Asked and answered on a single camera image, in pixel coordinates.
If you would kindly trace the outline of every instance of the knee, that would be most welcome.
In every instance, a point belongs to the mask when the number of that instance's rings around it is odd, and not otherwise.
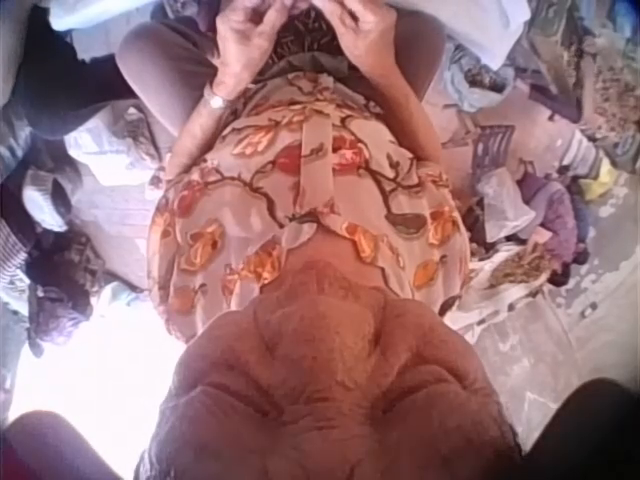
[[[146,22],[136,26],[122,39],[116,52],[116,62],[124,77],[132,85],[140,75],[148,75],[149,67],[162,50],[166,27]]]

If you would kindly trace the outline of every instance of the purple cloth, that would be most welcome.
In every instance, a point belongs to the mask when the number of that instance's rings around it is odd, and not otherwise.
[[[522,200],[536,212],[532,227],[552,233],[544,244],[547,252],[561,264],[571,263],[576,252],[578,228],[571,196],[560,183],[526,172],[518,181]],[[533,228],[525,227],[529,236]]]

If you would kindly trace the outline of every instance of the gray pants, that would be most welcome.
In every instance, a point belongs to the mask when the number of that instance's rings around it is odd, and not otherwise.
[[[438,20],[420,12],[399,11],[396,60],[422,99],[435,77],[446,38]],[[120,70],[149,110],[177,136],[216,74],[209,60],[214,39],[190,18],[148,22],[122,41],[116,54]]]

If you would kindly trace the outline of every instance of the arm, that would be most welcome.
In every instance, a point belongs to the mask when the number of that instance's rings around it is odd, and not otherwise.
[[[213,92],[220,91],[216,88],[215,80],[211,89]],[[235,98],[231,95],[216,94],[222,98]],[[189,170],[213,148],[220,136],[222,120],[228,111],[228,108],[212,108],[205,98],[198,102],[171,150],[166,166],[167,180]]]
[[[371,98],[398,142],[421,160],[438,162],[438,135],[395,59],[397,14],[382,0],[313,0],[336,30],[349,60],[367,78]]]
[[[273,50],[278,30],[289,14],[288,4],[284,0],[269,4],[233,0],[218,16],[220,55],[211,85],[215,95],[233,101],[253,81]],[[198,103],[173,146],[166,168],[167,181],[187,171],[213,148],[228,110],[213,108],[204,98]]]
[[[418,160],[440,162],[442,146],[422,103],[395,68],[376,77],[368,77],[375,89],[373,100],[382,108],[383,119],[400,145]]]

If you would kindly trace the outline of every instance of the white plastic bag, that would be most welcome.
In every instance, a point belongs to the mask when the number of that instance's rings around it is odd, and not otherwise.
[[[147,120],[131,105],[107,107],[64,142],[69,154],[108,187],[147,183],[160,165]]]
[[[487,173],[478,184],[484,199],[484,228],[492,243],[526,227],[535,212],[522,201],[520,189],[506,168]]]

